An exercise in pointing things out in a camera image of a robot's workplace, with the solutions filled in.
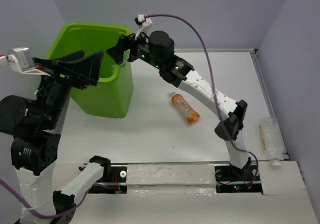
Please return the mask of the clear bottle front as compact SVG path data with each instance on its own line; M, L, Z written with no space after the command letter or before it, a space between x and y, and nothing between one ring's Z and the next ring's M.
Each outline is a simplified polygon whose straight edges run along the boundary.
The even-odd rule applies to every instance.
M117 64L114 64L114 65L110 65L109 66L109 72L110 72L110 75L113 75L115 70L117 69L118 65Z

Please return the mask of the clear bottle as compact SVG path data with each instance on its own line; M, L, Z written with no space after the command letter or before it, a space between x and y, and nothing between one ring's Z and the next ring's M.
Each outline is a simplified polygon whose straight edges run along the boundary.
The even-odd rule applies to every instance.
M271 166L280 166L285 154L285 145L277 119L261 118L258 121L257 131L262 154L271 163Z
M110 75L113 75L115 70L117 69L118 65L117 64L114 64L114 65L110 65L109 66L109 72L110 72Z

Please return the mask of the orange drink bottle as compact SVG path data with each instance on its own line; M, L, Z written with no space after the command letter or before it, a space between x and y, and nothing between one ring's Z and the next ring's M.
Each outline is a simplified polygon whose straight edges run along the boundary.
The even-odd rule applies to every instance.
M172 105L179 111L189 125L195 124L200 119L197 111L189 105L181 94L172 92L170 98Z

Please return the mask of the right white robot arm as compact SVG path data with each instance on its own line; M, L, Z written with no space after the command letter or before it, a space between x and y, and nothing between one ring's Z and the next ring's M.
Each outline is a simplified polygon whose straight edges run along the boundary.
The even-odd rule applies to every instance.
M236 180L243 179L252 163L240 136L247 102L236 101L212 87L192 64L175 54L174 44L174 40L164 31L154 31L150 35L122 35L106 53L116 64L122 64L124 52L129 51L129 62L140 59L155 67L163 80L192 95L210 109L220 120L214 131L227 146L230 174Z

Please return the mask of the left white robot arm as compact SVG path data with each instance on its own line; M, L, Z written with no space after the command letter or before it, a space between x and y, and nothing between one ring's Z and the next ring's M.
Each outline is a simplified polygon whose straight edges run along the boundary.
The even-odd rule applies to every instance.
M92 157L67 186L53 190L53 170L61 135L53 131L72 88L96 86L104 54L79 50L55 59L33 58L28 48L1 55L0 64L15 72L40 76L35 98L9 95L0 102L0 130L11 135L11 161L19 179L17 199L23 208L19 223L69 223L90 188L106 181L111 162Z

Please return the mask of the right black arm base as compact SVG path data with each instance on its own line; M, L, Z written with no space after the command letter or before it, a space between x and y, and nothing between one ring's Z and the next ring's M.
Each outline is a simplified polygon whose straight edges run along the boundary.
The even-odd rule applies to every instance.
M232 170L230 165L218 165L214 170L216 193L263 193L259 173L252 180L256 174L256 165L251 165L244 174Z

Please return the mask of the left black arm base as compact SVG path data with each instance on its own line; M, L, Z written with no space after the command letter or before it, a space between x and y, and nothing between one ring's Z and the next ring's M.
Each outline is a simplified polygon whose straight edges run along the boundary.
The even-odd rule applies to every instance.
M115 165L110 174L99 179L89 190L89 194L126 194L127 167Z

